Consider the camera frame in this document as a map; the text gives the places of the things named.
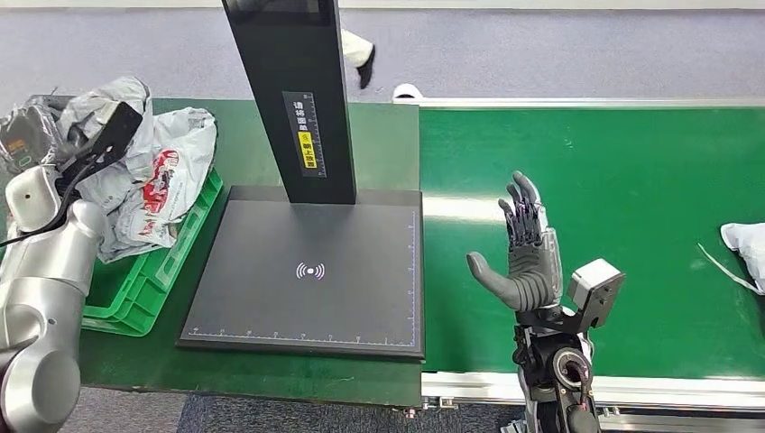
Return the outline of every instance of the yellow label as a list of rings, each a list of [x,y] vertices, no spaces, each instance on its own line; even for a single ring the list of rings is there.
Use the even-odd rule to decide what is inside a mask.
[[[303,164],[307,169],[315,169],[316,155],[313,153],[313,140],[310,138],[310,133],[298,133],[298,141],[300,142],[300,150],[303,152]]]

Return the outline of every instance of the black shoe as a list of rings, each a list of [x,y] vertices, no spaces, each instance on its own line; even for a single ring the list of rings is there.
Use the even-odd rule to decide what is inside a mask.
[[[359,87],[365,89],[369,86],[369,81],[372,79],[372,64],[374,63],[374,45],[372,46],[372,52],[369,53],[369,59],[366,62],[356,68],[359,73]]]

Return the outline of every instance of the black vertical stand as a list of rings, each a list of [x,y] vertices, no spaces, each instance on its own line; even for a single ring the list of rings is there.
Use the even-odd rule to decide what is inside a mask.
[[[336,0],[224,7],[288,197],[231,188],[178,345],[422,359],[421,193],[356,194]]]
[[[335,0],[223,5],[290,202],[355,203]]]

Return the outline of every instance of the robotic arm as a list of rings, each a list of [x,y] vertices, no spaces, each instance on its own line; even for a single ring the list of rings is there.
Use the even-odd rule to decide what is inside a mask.
[[[0,432],[56,431],[77,403],[80,321],[106,216],[74,187],[122,158],[141,121],[121,103],[76,157],[5,189],[14,222],[0,244]]]
[[[603,259],[574,272],[568,296],[576,312],[560,305],[562,271],[555,230],[536,186],[519,171],[499,200],[509,238],[504,277],[476,252],[467,255],[470,272],[486,289],[516,312],[516,350],[526,397],[529,433],[600,432],[592,392],[593,346],[586,335],[611,311],[624,274]]]

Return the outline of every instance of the wireless charging symbol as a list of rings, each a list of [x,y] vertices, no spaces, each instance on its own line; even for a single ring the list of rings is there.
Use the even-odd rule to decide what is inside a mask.
[[[295,269],[295,276],[298,277],[298,280],[302,280],[306,275],[312,275],[316,277],[317,280],[321,280],[324,278],[324,263],[319,263],[315,267],[310,268],[306,266],[305,263],[300,262]]]

